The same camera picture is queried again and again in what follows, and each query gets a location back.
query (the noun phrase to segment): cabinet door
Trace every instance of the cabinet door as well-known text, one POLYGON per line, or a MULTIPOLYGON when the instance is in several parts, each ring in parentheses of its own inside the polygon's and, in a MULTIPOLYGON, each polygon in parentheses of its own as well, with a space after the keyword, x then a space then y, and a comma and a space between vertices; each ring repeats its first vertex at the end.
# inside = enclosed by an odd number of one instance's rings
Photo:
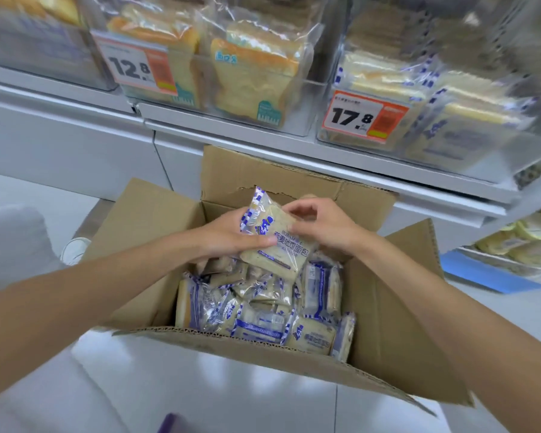
POLYGON ((170 188, 141 118, 2 85, 0 174, 109 200, 133 177, 170 188))

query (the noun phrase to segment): forearm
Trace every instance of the forearm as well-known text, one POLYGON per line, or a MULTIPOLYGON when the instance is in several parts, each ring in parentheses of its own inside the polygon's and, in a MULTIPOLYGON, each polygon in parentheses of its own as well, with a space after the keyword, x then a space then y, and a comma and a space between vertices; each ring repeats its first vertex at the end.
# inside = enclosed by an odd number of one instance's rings
POLYGON ((199 253, 181 232, 0 291, 0 392, 199 253))
POLYGON ((541 342, 367 233, 356 256, 405 303, 511 432, 541 432, 541 342))

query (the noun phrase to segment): bread in bin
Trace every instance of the bread in bin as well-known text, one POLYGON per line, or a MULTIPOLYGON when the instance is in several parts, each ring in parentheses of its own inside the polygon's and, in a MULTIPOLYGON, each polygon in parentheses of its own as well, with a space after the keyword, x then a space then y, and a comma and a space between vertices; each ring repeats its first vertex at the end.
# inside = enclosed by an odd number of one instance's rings
POLYGON ((142 8, 135 3, 123 6, 119 16, 107 24, 110 32, 128 35, 148 43, 168 47, 168 63, 181 96, 189 99, 186 105, 200 108, 201 73, 194 55, 198 52, 200 34, 194 20, 194 11, 200 5, 173 0, 160 0, 162 10, 142 8))

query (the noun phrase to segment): orange price tag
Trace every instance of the orange price tag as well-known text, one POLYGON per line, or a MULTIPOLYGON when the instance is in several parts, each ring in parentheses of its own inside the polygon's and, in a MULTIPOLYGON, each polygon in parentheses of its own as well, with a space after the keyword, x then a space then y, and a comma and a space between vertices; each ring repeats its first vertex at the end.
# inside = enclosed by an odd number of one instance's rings
POLYGON ((113 40, 93 33, 94 40, 116 83, 177 96, 168 52, 113 40))
POLYGON ((322 126, 385 143, 409 109, 409 106, 336 90, 322 126))

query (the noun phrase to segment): white sneaker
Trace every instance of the white sneaker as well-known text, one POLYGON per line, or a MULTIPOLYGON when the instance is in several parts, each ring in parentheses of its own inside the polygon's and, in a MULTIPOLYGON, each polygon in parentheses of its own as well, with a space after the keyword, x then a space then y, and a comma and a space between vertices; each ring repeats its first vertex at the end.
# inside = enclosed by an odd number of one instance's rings
POLYGON ((60 255, 60 260, 67 266, 74 266, 80 262, 84 252, 90 245, 90 240, 84 237, 77 237, 70 240, 60 255))

